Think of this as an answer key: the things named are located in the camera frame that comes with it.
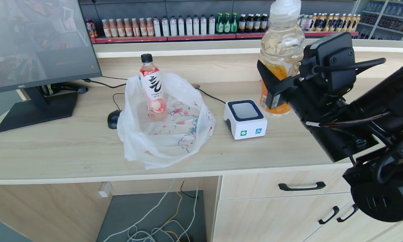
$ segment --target white scanner box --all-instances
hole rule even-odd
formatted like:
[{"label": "white scanner box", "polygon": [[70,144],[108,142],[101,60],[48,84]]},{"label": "white scanner box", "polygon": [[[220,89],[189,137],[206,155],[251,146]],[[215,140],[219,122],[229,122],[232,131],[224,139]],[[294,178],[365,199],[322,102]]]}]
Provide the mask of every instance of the white scanner box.
[{"label": "white scanner box", "polygon": [[227,102],[226,122],[234,139],[247,139],[266,134],[267,119],[252,100]]}]

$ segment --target white bottle cap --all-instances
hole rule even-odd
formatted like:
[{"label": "white bottle cap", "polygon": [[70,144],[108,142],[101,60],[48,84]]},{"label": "white bottle cap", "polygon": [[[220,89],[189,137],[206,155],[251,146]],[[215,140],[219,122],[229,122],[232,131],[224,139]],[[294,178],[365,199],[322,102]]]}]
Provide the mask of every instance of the white bottle cap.
[{"label": "white bottle cap", "polygon": [[290,22],[296,20],[300,15],[300,0],[277,0],[270,5],[271,23]]}]

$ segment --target monitor screen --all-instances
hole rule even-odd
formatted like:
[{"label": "monitor screen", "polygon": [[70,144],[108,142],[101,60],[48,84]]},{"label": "monitor screen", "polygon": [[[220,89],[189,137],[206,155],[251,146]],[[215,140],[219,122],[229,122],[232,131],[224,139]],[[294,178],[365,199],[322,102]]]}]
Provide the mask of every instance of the monitor screen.
[{"label": "monitor screen", "polygon": [[0,92],[99,76],[77,0],[0,0]]}]

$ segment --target computer monitor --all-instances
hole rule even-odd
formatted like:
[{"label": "computer monitor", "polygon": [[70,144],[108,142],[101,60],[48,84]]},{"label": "computer monitor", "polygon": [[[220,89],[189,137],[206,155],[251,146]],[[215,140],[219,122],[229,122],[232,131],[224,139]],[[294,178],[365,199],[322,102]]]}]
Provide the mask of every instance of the computer monitor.
[{"label": "computer monitor", "polygon": [[70,117],[77,92],[44,97],[38,86],[100,77],[77,0],[0,0],[0,92],[24,89],[0,132]]}]

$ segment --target monitor base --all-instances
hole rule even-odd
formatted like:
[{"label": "monitor base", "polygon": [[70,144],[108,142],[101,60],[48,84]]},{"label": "monitor base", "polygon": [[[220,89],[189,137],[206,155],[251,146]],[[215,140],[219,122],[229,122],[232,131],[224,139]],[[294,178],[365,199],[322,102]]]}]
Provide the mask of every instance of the monitor base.
[{"label": "monitor base", "polygon": [[73,115],[77,92],[53,95],[45,98],[47,106],[39,109],[35,101],[15,103],[0,124],[0,132],[40,124]]}]

